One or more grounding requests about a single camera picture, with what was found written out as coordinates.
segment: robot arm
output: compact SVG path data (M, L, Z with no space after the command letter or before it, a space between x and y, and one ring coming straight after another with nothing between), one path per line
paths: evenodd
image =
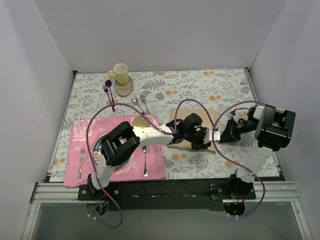
M255 181L253 174L257 174L273 153L289 144L295 118L296 113L292 111L283 111L274 106L265 105L251 107L247 119L238 120L235 116L234 119L228 121L220 143L240 140L240 134L252 130L255 130L254 138L256 139L249 157L243 164L252 170L252 173L238 167L229 177L227 186L229 196L239 197L249 193Z
M274 152L289 144L295 117L294 112L283 111L274 106L254 106L244 119L235 115L233 119L228 120L221 139L219 132L215 131L214 141L235 142L241 139L241 134L255 130L254 147L243 165L256 174ZM101 189L97 178L103 188L107 187L116 167L125 163L140 146L171 145L181 143L183 140L191 142L194 150L207 149L211 145L212 132L207 127L201 126L202 119L198 115L192 113L184 120L177 119L177 122L177 131L173 135L163 134L153 127L133 127L127 121L120 123L106 134L101 141L97 173L88 177L92 195ZM161 129L173 133L174 122L162 125ZM254 181L252 173L239 167L230 175L226 191L232 197L247 195Z
M208 149L211 146L212 132L207 127L202 127L202 119L195 113L190 114L184 120L177 119L176 133L172 135L163 134L153 127L135 127L129 122L120 123L111 132L103 136L101 140L101 156L97 165L97 173L88 177L88 185L91 193L101 187L109 185L109 180L118 165L125 163L138 147L149 145L171 145L179 144L183 140L191 142L193 150ZM160 129L167 133L173 133L174 121L162 125ZM220 140L219 132L215 132L216 141Z

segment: brown paper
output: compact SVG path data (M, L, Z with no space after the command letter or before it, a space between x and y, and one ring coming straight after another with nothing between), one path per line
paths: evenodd
M170 119L169 121L172 121L175 119L175 114L176 114L176 110L177 108L172 108L170 111ZM208 109L208 112L212 118L212 121L215 122L218 118L218 114L216 113L216 111L214 109ZM208 118L207 113L205 112L205 110L203 109L189 109L189 108L179 108L178 110L178 114L176 116L177 119L185 119L187 116L189 116L190 114L197 114L201 117L202 119L202 127L207 127L209 129L212 129L212 124ZM186 149L186 150L192 150L191 148L191 142L188 142L186 140L184 140L181 143L178 144L172 144L172 145L168 145L168 147L170 148L178 148L178 149ZM207 149L207 150L203 150L203 151L211 151L211 152L216 152L215 147L211 144L211 146Z

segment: silver fork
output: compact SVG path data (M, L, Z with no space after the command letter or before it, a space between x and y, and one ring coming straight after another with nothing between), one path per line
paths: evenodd
M149 109L147 108L147 105L146 105L146 97L142 94L140 94L140 99L141 99L141 102L144 104L145 106L145 109L146 109L146 114L147 115L151 115Z
M81 167L82 167L82 161L85 159L86 156L86 151L84 148L81 148L80 150L80 169L79 169L79 173L78 173L78 182L80 182L81 180Z

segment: woven coaster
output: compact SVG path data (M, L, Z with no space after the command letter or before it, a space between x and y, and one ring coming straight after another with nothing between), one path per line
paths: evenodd
M127 84L125 85L121 85L120 83L118 83L118 81L115 81L114 90L121 97L128 96L133 89L134 89L134 82L132 81L132 78L130 76Z

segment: yellow mug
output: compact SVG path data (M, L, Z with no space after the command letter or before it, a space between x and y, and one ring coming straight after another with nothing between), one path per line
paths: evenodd
M128 67L124 63L119 63L115 65L113 71L110 70L108 74L111 79L117 80L118 83L121 85L125 85L129 81Z

